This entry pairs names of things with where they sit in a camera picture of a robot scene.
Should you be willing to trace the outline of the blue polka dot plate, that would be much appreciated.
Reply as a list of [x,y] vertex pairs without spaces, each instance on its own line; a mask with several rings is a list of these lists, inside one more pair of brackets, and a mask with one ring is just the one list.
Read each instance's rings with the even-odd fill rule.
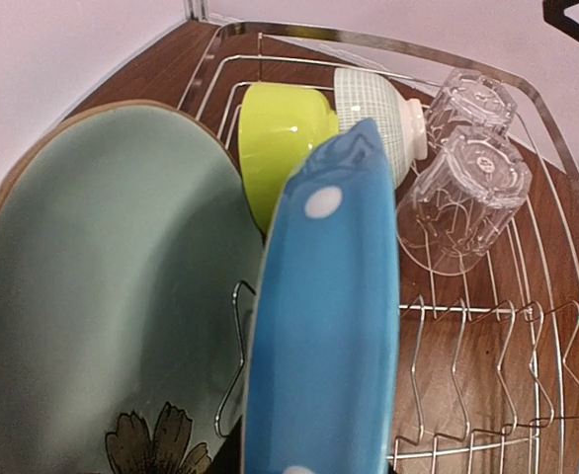
[[399,354],[395,193],[375,122],[316,148],[268,234],[247,375],[245,473],[383,473]]

